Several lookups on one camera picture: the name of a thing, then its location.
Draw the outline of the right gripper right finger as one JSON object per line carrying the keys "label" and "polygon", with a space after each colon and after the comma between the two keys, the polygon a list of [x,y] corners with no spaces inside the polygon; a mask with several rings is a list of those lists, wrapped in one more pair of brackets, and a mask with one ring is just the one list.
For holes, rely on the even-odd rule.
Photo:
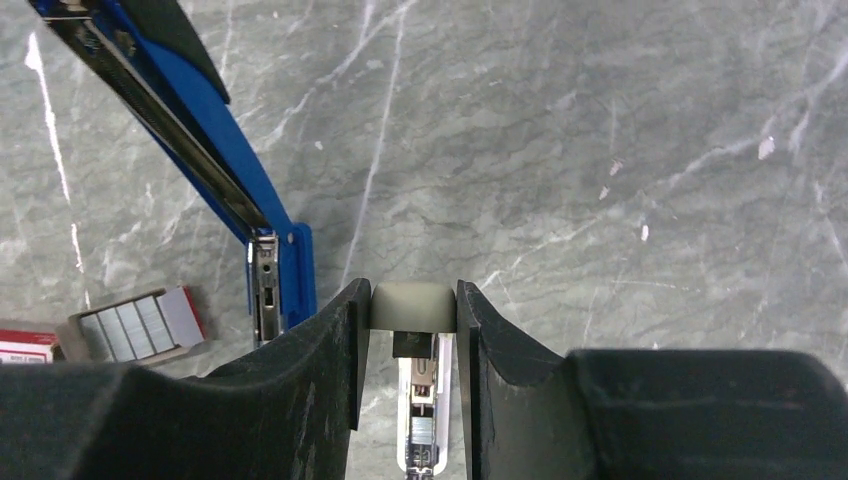
{"label": "right gripper right finger", "polygon": [[843,479],[847,394],[784,350],[559,356],[459,282],[471,479]]}

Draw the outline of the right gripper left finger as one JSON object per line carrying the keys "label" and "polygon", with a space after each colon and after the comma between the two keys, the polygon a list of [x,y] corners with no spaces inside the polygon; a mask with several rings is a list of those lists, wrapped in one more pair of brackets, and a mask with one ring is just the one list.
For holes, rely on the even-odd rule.
{"label": "right gripper left finger", "polygon": [[136,364],[3,365],[5,479],[341,479],[371,286],[204,377]]}

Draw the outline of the beige stapler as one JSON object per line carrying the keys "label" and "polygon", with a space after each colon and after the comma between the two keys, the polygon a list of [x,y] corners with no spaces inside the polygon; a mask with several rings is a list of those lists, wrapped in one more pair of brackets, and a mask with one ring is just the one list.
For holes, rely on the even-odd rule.
{"label": "beige stapler", "polygon": [[369,327],[392,334],[399,369],[397,454],[406,479],[433,479],[449,453],[456,296],[446,284],[383,282]]}

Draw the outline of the cardboard staple tray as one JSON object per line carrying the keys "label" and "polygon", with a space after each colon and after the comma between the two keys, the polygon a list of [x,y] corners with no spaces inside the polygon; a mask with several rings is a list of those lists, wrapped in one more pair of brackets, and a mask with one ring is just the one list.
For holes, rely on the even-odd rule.
{"label": "cardboard staple tray", "polygon": [[55,333],[70,362],[154,365],[206,340],[190,290],[157,289],[73,314]]}

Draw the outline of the red white staple box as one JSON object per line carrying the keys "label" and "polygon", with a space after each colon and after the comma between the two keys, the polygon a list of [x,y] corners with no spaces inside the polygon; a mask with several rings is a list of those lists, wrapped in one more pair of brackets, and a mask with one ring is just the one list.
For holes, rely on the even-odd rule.
{"label": "red white staple box", "polygon": [[55,334],[19,330],[1,330],[2,364],[48,364],[59,356]]}

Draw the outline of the blue stapler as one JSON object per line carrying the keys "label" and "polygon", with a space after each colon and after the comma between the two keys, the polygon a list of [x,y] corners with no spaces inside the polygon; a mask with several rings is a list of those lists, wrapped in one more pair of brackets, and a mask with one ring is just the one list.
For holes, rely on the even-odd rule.
{"label": "blue stapler", "polygon": [[257,344],[317,310],[312,232],[290,219],[175,1],[36,1],[46,25],[116,93],[246,249]]}

